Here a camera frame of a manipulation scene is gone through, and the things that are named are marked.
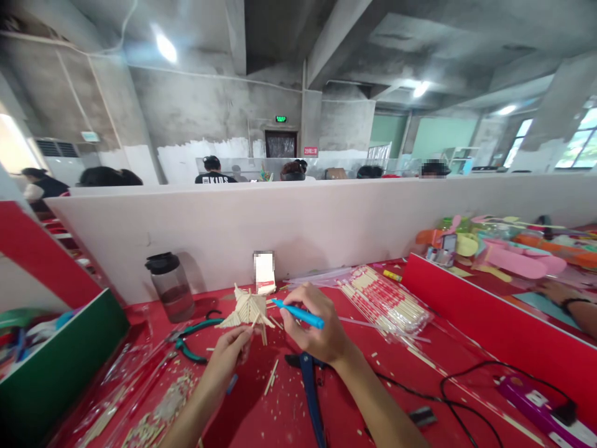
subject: blue marker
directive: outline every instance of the blue marker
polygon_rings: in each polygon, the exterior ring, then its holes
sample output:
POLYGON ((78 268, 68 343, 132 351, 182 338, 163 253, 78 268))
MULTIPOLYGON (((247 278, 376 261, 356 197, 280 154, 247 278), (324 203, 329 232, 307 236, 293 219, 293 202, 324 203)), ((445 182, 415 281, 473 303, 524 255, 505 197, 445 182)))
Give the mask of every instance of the blue marker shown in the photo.
POLYGON ((305 311, 301 308, 296 308, 290 305, 284 305, 284 302, 278 299, 272 299, 272 302, 275 303, 278 308, 286 308, 290 314, 292 314, 297 319, 302 320, 303 322, 308 323, 312 327, 317 329, 323 329, 324 321, 321 317, 317 317, 314 314, 309 313, 309 311, 305 311))

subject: fluorescent light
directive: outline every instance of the fluorescent light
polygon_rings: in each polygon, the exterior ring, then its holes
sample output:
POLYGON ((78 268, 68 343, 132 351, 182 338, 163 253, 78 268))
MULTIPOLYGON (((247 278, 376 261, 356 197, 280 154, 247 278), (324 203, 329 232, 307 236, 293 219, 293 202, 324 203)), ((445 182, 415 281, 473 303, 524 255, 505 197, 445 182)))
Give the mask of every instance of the fluorescent light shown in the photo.
POLYGON ((431 83, 429 81, 423 81, 412 93, 412 96, 414 96, 415 98, 423 96, 423 94, 427 91, 430 85, 431 83))
POLYGON ((500 115, 508 115, 508 114, 511 114, 512 112, 514 112, 515 110, 516 110, 516 106, 509 105, 509 106, 506 106, 505 108, 503 108, 502 110, 497 111, 497 113, 499 113, 500 115))
POLYGON ((155 40, 157 42, 157 49, 160 50, 162 56, 168 61, 175 63, 177 59, 176 48, 174 48, 171 41, 163 34, 157 34, 155 40))

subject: dark hair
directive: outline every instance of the dark hair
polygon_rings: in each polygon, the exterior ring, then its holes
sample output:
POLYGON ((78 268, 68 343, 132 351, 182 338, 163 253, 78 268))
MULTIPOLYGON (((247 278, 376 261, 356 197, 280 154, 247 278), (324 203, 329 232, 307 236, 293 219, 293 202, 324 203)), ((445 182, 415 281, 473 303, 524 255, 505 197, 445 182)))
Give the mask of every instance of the dark hair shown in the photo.
POLYGON ((46 174, 48 170, 39 169, 39 168, 23 168, 21 170, 22 175, 29 175, 32 177, 36 177, 38 179, 43 179, 44 177, 48 177, 46 174))
POLYGON ((357 179, 379 179, 384 173, 382 167, 365 165, 359 168, 356 173, 357 179))
POLYGON ((305 173, 298 162, 288 162, 280 171, 282 180, 305 180, 305 173))
POLYGON ((295 162, 300 165, 300 167, 303 170, 303 173, 307 172, 307 167, 308 167, 307 161, 296 159, 295 162))
POLYGON ((451 170, 447 165, 437 159, 431 159, 425 162, 421 167, 421 175, 447 176, 450 173, 451 170))
POLYGON ((143 185, 143 181, 132 171, 123 169, 122 174, 110 167, 87 168, 79 179, 80 187, 127 187, 143 185))
POLYGON ((207 171, 221 169, 222 164, 220 163, 220 159, 216 156, 207 156, 203 158, 203 166, 207 171))

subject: black t-shirt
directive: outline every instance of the black t-shirt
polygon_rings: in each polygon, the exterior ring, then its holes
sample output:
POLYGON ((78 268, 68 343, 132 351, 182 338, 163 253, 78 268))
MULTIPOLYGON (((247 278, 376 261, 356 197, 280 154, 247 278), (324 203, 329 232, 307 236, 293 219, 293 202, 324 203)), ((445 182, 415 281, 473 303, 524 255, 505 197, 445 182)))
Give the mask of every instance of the black t-shirt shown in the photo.
POLYGON ((227 176, 225 174, 210 171, 207 174, 200 174, 195 178, 196 184, 232 184, 236 183, 234 177, 227 176))

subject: red sign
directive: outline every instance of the red sign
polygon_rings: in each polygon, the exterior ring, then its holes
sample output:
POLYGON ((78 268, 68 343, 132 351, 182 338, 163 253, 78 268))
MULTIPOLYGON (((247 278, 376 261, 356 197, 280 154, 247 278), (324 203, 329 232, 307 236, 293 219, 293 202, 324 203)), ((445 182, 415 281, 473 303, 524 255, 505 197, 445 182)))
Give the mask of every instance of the red sign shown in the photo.
POLYGON ((305 146, 305 155, 317 157, 317 147, 316 146, 305 146))

